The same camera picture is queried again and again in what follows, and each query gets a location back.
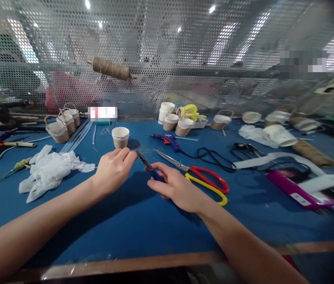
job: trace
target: glue gun trigger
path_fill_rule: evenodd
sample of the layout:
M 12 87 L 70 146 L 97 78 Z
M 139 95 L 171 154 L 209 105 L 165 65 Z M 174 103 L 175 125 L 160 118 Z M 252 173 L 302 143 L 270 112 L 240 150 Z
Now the glue gun trigger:
M 171 144 L 171 142 L 169 142 L 167 139 L 165 139 L 165 138 L 162 138 L 163 140 L 164 140 L 164 144 Z

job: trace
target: magenta case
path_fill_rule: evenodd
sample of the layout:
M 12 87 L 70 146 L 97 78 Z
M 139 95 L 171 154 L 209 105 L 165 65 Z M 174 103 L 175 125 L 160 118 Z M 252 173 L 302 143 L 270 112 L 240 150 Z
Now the magenta case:
M 334 206 L 334 200 L 327 195 L 328 200 L 316 199 L 278 171 L 271 172 L 267 178 L 306 209 Z

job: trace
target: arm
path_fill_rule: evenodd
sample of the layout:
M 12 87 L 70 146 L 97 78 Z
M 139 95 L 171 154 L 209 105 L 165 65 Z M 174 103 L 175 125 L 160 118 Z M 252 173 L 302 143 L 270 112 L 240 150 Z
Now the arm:
M 166 183 L 148 185 L 181 209 L 197 213 L 225 253 L 230 266 L 250 284 L 308 283 L 274 249 L 244 227 L 181 173 L 162 163 L 152 164 Z
M 20 269 L 72 218 L 116 191 L 135 160 L 136 153 L 128 148 L 107 153 L 88 180 L 2 226 L 0 279 Z

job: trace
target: scissors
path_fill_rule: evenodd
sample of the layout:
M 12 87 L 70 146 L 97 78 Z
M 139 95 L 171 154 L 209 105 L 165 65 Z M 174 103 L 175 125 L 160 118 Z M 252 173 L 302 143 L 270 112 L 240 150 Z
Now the scissors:
M 225 194 L 229 193 L 230 189 L 229 189 L 229 186 L 227 185 L 227 183 L 219 175 L 217 175 L 216 173 L 214 173 L 214 172 L 212 172 L 208 169 L 205 169 L 205 168 L 199 168 L 199 167 L 196 167 L 196 166 L 191 166 L 191 167 L 185 166 L 185 165 L 177 162 L 176 160 L 172 159 L 170 156 L 167 156 L 166 154 L 164 154 L 162 152 L 159 152 L 158 150 L 155 150 L 155 151 L 160 156 L 165 158 L 168 162 L 173 164 L 176 168 L 183 171 L 185 173 L 185 177 L 186 177 L 187 180 L 189 180 L 189 181 L 193 180 L 193 181 L 197 182 L 198 184 L 201 184 L 202 186 L 204 186 L 204 187 L 214 191 L 216 194 L 218 194 L 222 198 L 222 201 L 218 202 L 219 205 L 225 206 L 227 204 L 228 200 L 227 200 L 226 196 L 224 195 L 224 193 Z M 197 174 L 204 181 L 199 180 L 198 178 L 195 178 L 194 176 L 191 176 L 188 173 L 189 170 L 191 170 L 192 172 Z M 212 176 L 214 176 L 216 179 L 218 179 L 222 183 L 222 185 L 224 186 L 224 189 L 219 188 L 218 186 L 213 184 L 211 181 L 209 181 L 207 178 L 205 178 L 201 173 L 199 173 L 199 171 L 207 172 L 207 173 L 211 174 Z

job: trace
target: left hand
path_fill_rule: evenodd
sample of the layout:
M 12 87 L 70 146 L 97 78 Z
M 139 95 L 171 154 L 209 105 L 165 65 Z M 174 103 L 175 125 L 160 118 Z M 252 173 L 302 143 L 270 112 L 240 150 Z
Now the left hand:
M 136 158 L 136 152 L 129 148 L 115 149 L 103 155 L 96 173 L 91 177 L 94 191 L 103 198 L 119 189 L 128 178 Z

